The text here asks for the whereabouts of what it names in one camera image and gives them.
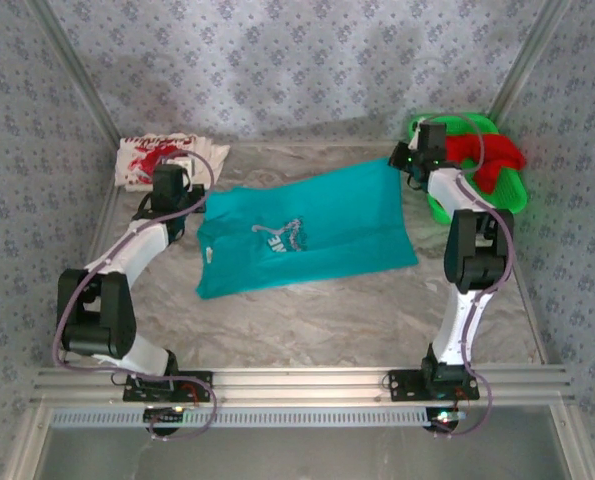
wallpaper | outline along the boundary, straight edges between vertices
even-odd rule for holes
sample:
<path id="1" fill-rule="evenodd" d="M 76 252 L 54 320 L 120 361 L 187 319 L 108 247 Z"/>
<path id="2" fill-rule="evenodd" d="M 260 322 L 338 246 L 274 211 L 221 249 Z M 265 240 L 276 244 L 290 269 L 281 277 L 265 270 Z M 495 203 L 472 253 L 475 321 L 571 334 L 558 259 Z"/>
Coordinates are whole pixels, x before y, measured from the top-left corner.
<path id="1" fill-rule="evenodd" d="M 84 260 L 112 157 L 23 2 L 0 1 L 0 474 L 31 369 L 49 362 L 58 276 Z"/>
<path id="2" fill-rule="evenodd" d="M 516 234 L 530 296 L 595 447 L 595 2 L 566 13 L 502 131 L 529 163 Z"/>
<path id="3" fill-rule="evenodd" d="M 50 0 L 122 136 L 396 138 L 487 110 L 541 0 Z"/>

marble surface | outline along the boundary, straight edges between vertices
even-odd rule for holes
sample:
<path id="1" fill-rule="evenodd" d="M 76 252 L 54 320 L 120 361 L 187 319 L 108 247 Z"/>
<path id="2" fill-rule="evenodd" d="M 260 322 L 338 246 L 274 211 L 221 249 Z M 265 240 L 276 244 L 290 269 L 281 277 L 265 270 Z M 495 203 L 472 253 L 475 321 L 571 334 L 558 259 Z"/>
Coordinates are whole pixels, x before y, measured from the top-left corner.
<path id="1" fill-rule="evenodd" d="M 391 151 L 388 145 L 233 146 L 217 188 L 275 187 Z M 154 259 L 133 286 L 138 331 L 174 351 L 184 367 L 418 365 L 446 306 L 448 228 L 433 222 L 423 194 L 402 183 L 406 230 L 417 266 L 200 300 L 195 288 L 202 260 L 194 232 L 202 217 L 192 215 L 186 235 Z M 119 194 L 109 237 L 124 233 L 141 198 Z M 473 360 L 538 362 L 514 280 L 488 305 Z"/>

purple cable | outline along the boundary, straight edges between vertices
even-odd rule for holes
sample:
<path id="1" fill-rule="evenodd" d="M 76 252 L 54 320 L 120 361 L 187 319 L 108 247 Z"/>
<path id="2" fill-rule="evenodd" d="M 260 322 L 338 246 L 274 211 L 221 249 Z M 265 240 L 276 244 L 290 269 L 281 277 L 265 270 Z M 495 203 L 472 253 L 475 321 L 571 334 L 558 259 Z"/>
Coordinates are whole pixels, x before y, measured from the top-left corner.
<path id="1" fill-rule="evenodd" d="M 104 258 L 104 261 L 99 262 L 97 265 L 95 265 L 88 272 L 88 274 L 83 278 L 81 283 L 79 285 L 77 285 L 77 288 L 75 288 L 75 291 L 73 292 L 70 299 L 68 300 L 68 303 L 66 304 L 66 308 L 64 309 L 64 312 L 62 313 L 62 315 L 59 319 L 59 323 L 57 324 L 57 332 L 55 333 L 55 339 L 53 340 L 53 346 L 52 346 L 53 362 L 55 363 L 55 365 L 65 368 L 66 370 L 70 370 L 73 372 L 79 372 L 79 373 L 114 372 L 114 373 L 123 373 L 123 374 L 130 375 L 130 376 L 138 375 L 139 378 L 141 378 L 143 380 L 155 381 L 155 382 L 160 382 L 162 380 L 185 381 L 185 382 L 191 382 L 196 385 L 199 385 L 204 390 L 206 390 L 208 392 L 208 394 L 210 395 L 210 399 L 213 404 L 213 408 L 210 413 L 210 417 L 208 418 L 208 421 L 200 428 L 193 430 L 192 432 L 185 434 L 185 435 L 177 435 L 175 437 L 162 437 L 162 436 L 156 435 L 154 433 L 154 431 L 153 431 L 154 424 L 151 422 L 151 424 L 148 427 L 148 430 L 151 433 L 151 438 L 153 440 L 161 440 L 164 442 L 171 441 L 171 440 L 190 440 L 191 438 L 195 438 L 195 437 L 201 435 L 202 433 L 204 433 L 206 430 L 208 430 L 210 428 L 211 424 L 215 421 L 215 418 L 217 417 L 217 396 L 215 395 L 215 392 L 210 387 L 210 385 L 208 385 L 206 382 L 203 382 L 202 380 L 199 380 L 198 378 L 187 377 L 187 376 L 183 376 L 183 375 L 173 375 L 173 376 L 143 375 L 139 372 L 134 372 L 132 370 L 128 370 L 126 368 L 119 368 L 119 367 L 75 367 L 73 365 L 69 365 L 68 363 L 64 362 L 61 358 L 59 358 L 59 345 L 61 343 L 62 336 L 63 336 L 64 330 L 66 328 L 66 323 L 68 321 L 68 317 L 70 316 L 70 313 L 72 312 L 73 308 L 75 307 L 75 303 L 77 302 L 79 295 L 84 291 L 86 286 L 88 286 L 88 284 L 92 281 L 92 279 L 95 277 L 95 275 L 97 273 L 99 273 L 99 271 L 101 269 L 103 269 L 106 265 L 108 265 L 110 262 L 112 262 L 112 260 L 117 256 L 117 254 L 130 242 L 130 240 L 132 238 L 134 238 L 140 232 L 144 231 L 145 229 L 147 229 L 153 225 L 156 225 L 156 224 L 159 224 L 162 222 L 166 222 L 168 220 L 173 220 L 178 217 L 186 216 L 186 215 L 194 212 L 195 210 L 197 210 L 204 203 L 206 203 L 206 200 L 208 199 L 209 195 L 212 193 L 213 187 L 215 186 L 215 174 L 213 172 L 213 169 L 210 167 L 210 164 L 208 163 L 208 161 L 206 161 L 206 159 L 204 157 L 202 157 L 201 155 L 199 155 L 195 152 L 191 152 L 188 150 L 176 150 L 172 153 L 169 153 L 168 155 L 163 156 L 161 158 L 161 161 L 166 161 L 166 160 L 170 160 L 172 158 L 177 158 L 177 157 L 182 157 L 182 156 L 187 157 L 188 155 L 192 155 L 193 157 L 197 158 L 208 169 L 208 174 L 210 175 L 210 187 L 206 190 L 206 194 L 197 203 L 186 208 L 185 210 L 182 210 L 177 213 L 170 213 L 168 215 L 163 215 L 159 218 L 152 219 L 152 220 L 140 225 L 136 229 L 132 230 L 128 235 L 126 235 L 126 237 L 123 238 L 120 242 L 118 242 L 117 245 L 115 245 L 115 247 L 108 253 L 106 258 Z"/>
<path id="2" fill-rule="evenodd" d="M 462 332 L 462 336 L 460 339 L 461 358 L 462 358 L 462 361 L 464 362 L 464 368 L 471 376 L 477 378 L 484 385 L 484 387 L 486 388 L 486 396 L 487 396 L 487 400 L 488 400 L 488 403 L 486 404 L 486 410 L 484 411 L 484 416 L 479 420 L 479 422 L 477 422 L 472 427 L 467 428 L 463 432 L 457 432 L 457 433 L 448 432 L 446 434 L 448 437 L 460 437 L 460 436 L 468 435 L 469 433 L 473 433 L 473 432 L 479 430 L 481 427 L 483 427 L 484 424 L 490 418 L 490 413 L 493 408 L 493 390 L 490 386 L 490 383 L 488 382 L 488 380 L 486 380 L 483 377 L 483 375 L 477 373 L 472 368 L 472 366 L 470 365 L 470 362 L 468 361 L 468 354 L 467 354 L 468 331 L 470 330 L 470 325 L 473 323 L 473 319 L 475 318 L 475 313 L 477 312 L 477 305 L 478 305 L 479 301 L 481 300 L 481 298 L 486 294 L 494 293 L 497 290 L 499 290 L 504 285 L 504 283 L 506 283 L 508 281 L 508 279 L 512 275 L 513 263 L 515 261 L 515 245 L 513 243 L 513 237 L 510 233 L 510 228 L 508 228 L 508 225 L 506 225 L 506 222 L 504 222 L 504 219 L 501 217 L 501 215 L 499 215 L 499 213 L 497 213 L 495 211 L 495 209 L 488 206 L 488 204 L 480 201 L 476 196 L 472 195 L 462 182 L 462 179 L 464 178 L 464 175 L 466 173 L 475 173 L 484 164 L 484 136 L 482 135 L 481 130 L 479 129 L 477 124 L 471 118 L 469 118 L 466 115 L 463 115 L 461 113 L 439 113 L 436 115 L 432 115 L 428 118 L 424 118 L 423 120 L 421 120 L 421 122 L 422 123 L 429 122 L 429 121 L 434 120 L 439 117 L 461 118 L 462 120 L 466 121 L 466 123 L 468 123 L 471 127 L 473 127 L 473 129 L 475 130 L 475 133 L 477 134 L 477 139 L 479 140 L 479 160 L 477 162 L 477 165 L 474 168 L 462 170 L 460 172 L 460 175 L 457 177 L 457 182 L 456 182 L 457 188 L 459 188 L 461 193 L 463 193 L 466 196 L 466 198 L 468 198 L 470 201 L 475 203 L 478 207 L 482 208 L 484 211 L 486 211 L 486 213 L 489 213 L 497 221 L 497 223 L 501 227 L 502 231 L 504 232 L 504 236 L 506 237 L 506 242 L 508 244 L 508 261 L 506 262 L 506 266 L 504 268 L 504 273 L 502 274 L 501 278 L 499 280 L 497 280 L 493 285 L 491 285 L 487 289 L 482 290 L 477 295 L 475 295 L 475 298 L 473 299 L 473 304 L 470 307 L 470 310 L 468 311 L 468 315 L 466 316 L 466 322 L 464 323 L 464 331 Z M 436 425 L 438 427 L 443 428 L 443 425 L 441 425 L 439 423 L 436 423 Z"/>

